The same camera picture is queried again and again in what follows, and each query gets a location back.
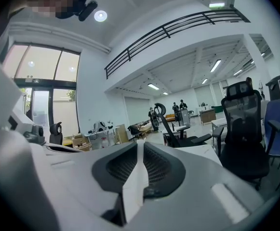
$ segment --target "recessed light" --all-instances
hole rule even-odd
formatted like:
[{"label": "recessed light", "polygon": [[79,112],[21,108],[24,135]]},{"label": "recessed light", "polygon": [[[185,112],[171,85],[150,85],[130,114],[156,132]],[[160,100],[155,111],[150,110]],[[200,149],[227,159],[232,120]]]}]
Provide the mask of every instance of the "recessed light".
[{"label": "recessed light", "polygon": [[224,7],[225,3],[224,2],[220,2],[220,3],[210,3],[209,7],[210,8],[214,8],[214,7]]},{"label": "recessed light", "polygon": [[211,72],[215,71],[215,69],[218,67],[218,65],[221,63],[221,59],[217,60],[213,68],[211,69]]},{"label": "recessed light", "polygon": [[240,70],[240,71],[238,71],[238,72],[236,72],[234,75],[237,75],[237,74],[239,74],[240,72],[242,71],[242,69]]},{"label": "recessed light", "polygon": [[28,66],[34,67],[34,66],[35,66],[35,63],[34,63],[34,62],[28,62]]},{"label": "recessed light", "polygon": [[158,87],[155,87],[155,86],[154,86],[153,84],[151,84],[151,83],[150,83],[150,84],[148,84],[148,86],[149,86],[149,87],[151,87],[151,88],[153,88],[153,89],[155,89],[155,90],[159,90],[159,88],[158,88]]},{"label": "recessed light", "polygon": [[107,19],[107,13],[103,10],[99,10],[95,13],[94,18],[98,22],[103,22]]}]

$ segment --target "large window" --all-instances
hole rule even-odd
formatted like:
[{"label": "large window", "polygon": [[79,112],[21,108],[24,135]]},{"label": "large window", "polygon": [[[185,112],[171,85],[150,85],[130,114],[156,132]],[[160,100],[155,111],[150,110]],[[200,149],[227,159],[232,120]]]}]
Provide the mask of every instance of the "large window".
[{"label": "large window", "polygon": [[49,141],[50,126],[62,122],[64,138],[80,132],[76,80],[80,54],[42,45],[15,44],[3,63],[4,72],[23,92],[17,104],[43,126]]}]

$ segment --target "white ceiling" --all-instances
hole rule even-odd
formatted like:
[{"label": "white ceiling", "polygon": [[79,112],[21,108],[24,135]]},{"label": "white ceiling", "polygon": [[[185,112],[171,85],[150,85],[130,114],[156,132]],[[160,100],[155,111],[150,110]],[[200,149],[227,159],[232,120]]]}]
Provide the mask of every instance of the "white ceiling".
[{"label": "white ceiling", "polygon": [[[254,35],[252,38],[261,52],[267,52],[264,58],[268,57],[270,50],[265,40],[259,35]],[[222,61],[211,73],[217,59]],[[158,59],[158,63],[143,71],[142,74],[135,74],[132,80],[118,88],[160,96],[164,91],[174,93],[189,89],[191,86],[193,88],[202,86],[206,78],[208,81],[205,84],[210,84],[233,77],[234,73],[240,69],[245,71],[253,68],[254,64],[245,65],[250,60],[251,56],[240,36],[214,38],[196,47],[190,46]],[[160,90],[148,87],[149,83],[159,87]]]},{"label": "white ceiling", "polygon": [[[106,46],[115,37],[128,27],[135,19],[140,18],[154,8],[160,7],[173,0],[95,0],[98,2],[97,10],[104,10],[108,14],[106,21],[100,23],[94,20],[93,14],[84,22],[80,22],[73,16],[65,20],[56,18],[45,18],[30,9],[24,9],[12,18],[12,21],[28,21],[44,25],[50,25],[61,29],[69,30],[86,36]],[[198,0],[208,5],[211,0]],[[234,0],[225,0],[227,5]]]}]

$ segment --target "floor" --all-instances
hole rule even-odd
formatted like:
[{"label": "floor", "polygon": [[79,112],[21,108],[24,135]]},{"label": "floor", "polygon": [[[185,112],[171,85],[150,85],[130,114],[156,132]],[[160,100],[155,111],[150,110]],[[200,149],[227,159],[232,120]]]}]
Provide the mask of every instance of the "floor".
[{"label": "floor", "polygon": [[[217,119],[224,118],[224,117],[225,117],[225,115],[223,112],[216,114]],[[210,134],[212,133],[212,124],[207,123],[205,125],[202,125],[200,122],[200,118],[198,116],[192,117],[190,122],[191,122],[192,134],[194,136],[200,137],[207,133],[210,133]],[[161,131],[163,131],[163,130],[164,130],[164,125],[162,123],[160,123],[159,131],[156,133],[147,134],[146,141],[152,142],[152,143],[164,144],[163,136],[161,133]],[[206,143],[213,146],[213,139],[208,140]],[[259,193],[262,195],[264,200],[268,200],[275,193],[275,188],[278,186],[278,184],[280,182],[280,169],[278,169],[279,162],[280,162],[280,159],[276,158],[273,162],[273,165],[270,166],[269,175],[262,178],[262,183],[261,183],[261,188],[259,190]]]}]

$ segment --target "black metal railing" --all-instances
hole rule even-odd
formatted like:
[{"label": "black metal railing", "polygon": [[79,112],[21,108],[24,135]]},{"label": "black metal railing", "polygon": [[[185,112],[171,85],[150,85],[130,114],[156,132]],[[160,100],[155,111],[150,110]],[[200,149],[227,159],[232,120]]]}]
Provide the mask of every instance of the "black metal railing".
[{"label": "black metal railing", "polygon": [[163,24],[156,29],[146,33],[143,37],[136,42],[128,46],[117,57],[115,57],[106,67],[107,79],[113,74],[120,66],[127,61],[131,61],[138,53],[142,52],[146,48],[153,44],[165,39],[171,38],[175,33],[179,33],[186,29],[204,25],[215,25],[219,22],[250,22],[242,13],[240,13],[234,7],[225,10],[213,10],[194,13],[180,17],[176,20],[172,20],[166,24]]}]

